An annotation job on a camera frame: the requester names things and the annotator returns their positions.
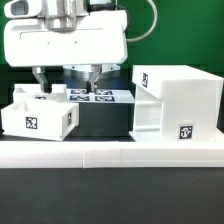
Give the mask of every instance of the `white block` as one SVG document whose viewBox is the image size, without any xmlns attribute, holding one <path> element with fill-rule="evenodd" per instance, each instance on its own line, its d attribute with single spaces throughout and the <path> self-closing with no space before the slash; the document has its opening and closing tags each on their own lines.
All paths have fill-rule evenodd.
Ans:
<svg viewBox="0 0 224 224">
<path fill-rule="evenodd" d="M 82 168 L 83 146 L 70 142 L 1 142 L 0 168 Z"/>
<path fill-rule="evenodd" d="M 52 92 L 42 93 L 39 84 L 15 84 L 13 102 L 25 99 L 53 100 L 57 102 L 67 101 L 67 86 L 64 84 L 53 84 Z"/>
<path fill-rule="evenodd" d="M 214 141 L 223 78 L 188 66 L 134 66 L 136 141 Z"/>
<path fill-rule="evenodd" d="M 120 148 L 116 142 L 92 143 L 83 151 L 83 168 L 120 167 Z"/>
<path fill-rule="evenodd" d="M 79 125 L 79 105 L 24 100 L 1 110 L 5 135 L 62 141 Z"/>
</svg>

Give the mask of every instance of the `white box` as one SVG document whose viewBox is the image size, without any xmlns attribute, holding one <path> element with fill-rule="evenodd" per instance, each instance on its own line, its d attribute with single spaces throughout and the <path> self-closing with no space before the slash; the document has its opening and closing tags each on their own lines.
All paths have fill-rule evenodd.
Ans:
<svg viewBox="0 0 224 224">
<path fill-rule="evenodd" d="M 52 92 L 42 93 L 40 84 L 15 84 L 13 102 L 25 99 L 53 100 L 67 102 L 67 86 L 64 84 L 53 84 Z"/>
<path fill-rule="evenodd" d="M 136 141 L 214 141 L 223 78 L 188 66 L 134 66 Z"/>
<path fill-rule="evenodd" d="M 79 125 L 79 104 L 24 100 L 1 114 L 4 135 L 62 141 Z"/>
</svg>

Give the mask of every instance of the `open white box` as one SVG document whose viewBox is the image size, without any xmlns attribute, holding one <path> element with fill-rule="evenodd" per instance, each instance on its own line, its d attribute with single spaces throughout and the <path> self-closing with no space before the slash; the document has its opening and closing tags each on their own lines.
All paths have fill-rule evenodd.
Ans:
<svg viewBox="0 0 224 224">
<path fill-rule="evenodd" d="M 51 93 L 42 93 L 40 84 L 15 84 L 14 87 L 14 103 L 24 99 L 67 101 L 67 86 L 64 84 L 53 84 Z"/>
<path fill-rule="evenodd" d="M 24 100 L 1 110 L 4 135 L 62 141 L 79 124 L 79 105 Z"/>
</svg>

